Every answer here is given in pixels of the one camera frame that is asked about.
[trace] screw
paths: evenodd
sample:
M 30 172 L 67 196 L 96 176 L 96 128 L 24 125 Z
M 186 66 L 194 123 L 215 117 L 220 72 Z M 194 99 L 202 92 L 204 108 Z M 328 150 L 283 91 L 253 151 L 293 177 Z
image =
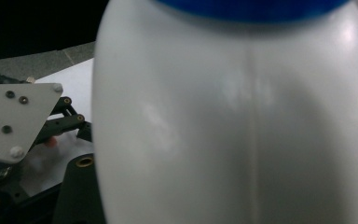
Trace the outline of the screw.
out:
M 2 127 L 2 133 L 11 133 L 11 132 L 13 132 L 13 130 L 11 129 L 10 126 L 5 125 Z
M 24 149 L 22 147 L 13 147 L 10 149 L 10 156 L 14 159 L 21 158 L 24 155 Z
M 26 104 L 28 104 L 28 98 L 26 96 L 22 96 L 19 98 L 19 102 L 22 105 L 26 105 Z
M 60 83 L 54 83 L 53 84 L 53 90 L 55 92 L 62 92 L 62 85 Z
M 6 97 L 11 99 L 14 98 L 16 96 L 16 94 L 14 94 L 14 91 L 7 91 L 6 93 Z

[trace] mounting plate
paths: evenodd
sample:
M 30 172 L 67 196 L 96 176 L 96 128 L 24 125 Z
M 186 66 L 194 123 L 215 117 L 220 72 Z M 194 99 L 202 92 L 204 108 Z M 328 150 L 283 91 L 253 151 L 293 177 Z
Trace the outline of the mounting plate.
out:
M 0 162 L 21 161 L 62 95 L 62 86 L 0 85 Z

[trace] blue bottle cap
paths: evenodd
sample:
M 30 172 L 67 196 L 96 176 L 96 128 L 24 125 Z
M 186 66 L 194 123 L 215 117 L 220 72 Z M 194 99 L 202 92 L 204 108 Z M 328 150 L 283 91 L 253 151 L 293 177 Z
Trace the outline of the blue bottle cap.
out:
M 323 15 L 348 0 L 158 0 L 169 6 L 230 21 L 298 21 Z

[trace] metal plate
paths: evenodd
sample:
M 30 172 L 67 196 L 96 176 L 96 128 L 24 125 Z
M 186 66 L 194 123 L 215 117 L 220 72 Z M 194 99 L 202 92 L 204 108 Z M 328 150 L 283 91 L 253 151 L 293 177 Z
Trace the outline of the metal plate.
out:
M 24 158 L 62 95 L 62 88 L 57 88 L 60 85 L 0 85 L 0 162 L 13 164 Z M 13 91 L 15 96 L 7 97 L 7 91 Z M 21 97 L 27 98 L 26 104 L 19 101 Z M 3 132 L 5 125 L 11 127 L 11 133 Z M 13 147 L 22 148 L 22 153 L 10 153 Z
M 68 163 L 52 223 L 106 223 L 93 154 Z

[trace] white plastic bottle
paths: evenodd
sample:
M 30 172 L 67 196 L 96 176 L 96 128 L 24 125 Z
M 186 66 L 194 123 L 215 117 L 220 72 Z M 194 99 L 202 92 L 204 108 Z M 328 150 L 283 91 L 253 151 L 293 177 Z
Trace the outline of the white plastic bottle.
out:
M 109 3 L 92 103 L 109 223 L 358 224 L 358 8 L 313 12 Z

